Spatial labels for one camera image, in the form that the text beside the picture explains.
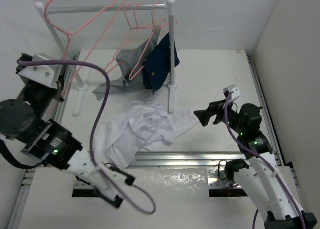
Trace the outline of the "white shirt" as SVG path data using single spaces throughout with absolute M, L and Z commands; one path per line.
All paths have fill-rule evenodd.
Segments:
M 136 161 L 139 151 L 170 146 L 195 127 L 200 122 L 194 114 L 198 109 L 180 108 L 169 114 L 157 100 L 130 102 L 122 114 L 102 123 L 96 132 L 98 160 L 126 169 Z

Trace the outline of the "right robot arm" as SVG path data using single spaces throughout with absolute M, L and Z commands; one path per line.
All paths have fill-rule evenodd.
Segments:
M 226 180 L 241 186 L 260 213 L 266 229 L 313 229 L 317 219 L 305 212 L 294 198 L 279 170 L 271 144 L 260 130 L 261 107 L 247 103 L 239 112 L 225 101 L 209 104 L 206 110 L 194 112 L 203 127 L 211 117 L 214 125 L 225 123 L 238 136 L 236 143 L 245 159 L 226 163 Z

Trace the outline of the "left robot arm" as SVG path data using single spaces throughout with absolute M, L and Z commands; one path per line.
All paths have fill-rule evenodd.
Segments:
M 44 120 L 52 101 L 63 102 L 60 69 L 80 65 L 74 60 L 55 60 L 45 55 L 22 54 L 16 74 L 24 87 L 15 99 L 0 103 L 0 133 L 4 139 L 24 144 L 23 153 L 36 166 L 52 166 L 93 188 L 93 193 L 114 208 L 124 201 L 120 184 L 132 186 L 135 177 L 110 163 L 99 164 L 92 148 L 74 138 L 58 122 Z

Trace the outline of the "grey shirt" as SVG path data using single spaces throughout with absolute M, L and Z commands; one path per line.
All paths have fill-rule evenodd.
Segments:
M 110 82 L 110 95 L 134 93 L 143 90 L 143 75 L 140 72 L 133 80 L 129 76 L 133 69 L 140 69 L 147 56 L 158 44 L 160 28 L 153 30 L 153 35 L 135 49 L 121 49 L 115 57 L 121 71 L 121 77 Z

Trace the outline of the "pink hanger with navy garment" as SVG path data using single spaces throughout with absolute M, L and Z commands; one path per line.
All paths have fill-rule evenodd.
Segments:
M 160 35 L 165 33 L 172 34 L 178 21 L 175 17 L 176 5 L 168 2 L 155 2 L 151 7 L 151 19 L 152 25 L 161 29 Z

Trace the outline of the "white clothes rack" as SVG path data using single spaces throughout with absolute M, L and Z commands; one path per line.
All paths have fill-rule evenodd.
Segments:
M 113 0 L 112 4 L 106 6 L 76 6 L 76 7 L 66 7 L 66 8 L 52 8 L 49 9 L 49 5 L 54 0 L 49 0 L 47 4 L 43 4 L 42 2 L 36 2 L 34 4 L 35 8 L 39 12 L 40 16 L 46 23 L 53 39 L 55 40 L 58 48 L 62 52 L 62 58 L 68 58 L 68 50 L 71 43 L 71 37 L 79 33 L 85 27 L 87 27 L 90 23 L 92 23 L 97 17 L 99 17 L 104 12 L 115 12 L 115 15 L 112 17 L 110 23 L 104 29 L 103 33 L 100 35 L 94 46 L 96 47 L 100 40 L 103 38 L 109 27 L 112 25 L 119 12 L 124 11 L 154 11 L 157 10 L 166 10 L 168 14 L 168 34 L 169 34 L 169 48 L 170 48 L 170 80 L 168 84 L 169 96 L 168 96 L 168 113 L 173 114 L 176 109 L 176 89 L 178 84 L 176 83 L 175 76 L 175 8 L 176 8 L 176 0 L 166 0 L 165 3 L 154 3 L 154 4 L 137 4 L 136 6 L 128 4 L 125 5 L 127 0 Z M 83 26 L 77 29 L 75 32 L 68 32 L 59 26 L 53 24 L 50 21 L 50 14 L 72 14 L 72 13 L 94 13 L 96 15 L 93 16 L 89 21 L 87 21 Z

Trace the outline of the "navy denim garment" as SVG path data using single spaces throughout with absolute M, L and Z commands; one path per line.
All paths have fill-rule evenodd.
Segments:
M 143 85 L 154 95 L 164 85 L 171 72 L 170 34 L 160 41 L 142 63 Z

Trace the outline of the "white foam board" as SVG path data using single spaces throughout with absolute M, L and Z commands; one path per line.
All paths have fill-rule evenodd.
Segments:
M 21 229 L 262 229 L 248 197 L 210 197 L 204 168 L 133 168 L 135 186 L 114 208 L 100 198 L 75 198 L 75 178 L 54 168 L 38 168 L 19 223 Z

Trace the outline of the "aluminium rail frame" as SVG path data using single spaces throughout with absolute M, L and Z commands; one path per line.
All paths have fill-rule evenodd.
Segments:
M 243 50 L 180 50 L 178 108 L 207 108 L 237 85 L 237 105 L 260 104 L 250 58 Z M 124 202 L 115 209 L 99 198 L 72 196 L 74 178 L 53 168 L 35 171 L 21 215 L 21 229 L 261 229 L 247 197 L 210 197 L 208 173 L 240 157 L 224 124 L 195 126 L 171 146 L 137 155 L 128 172 L 155 199 L 154 215 Z

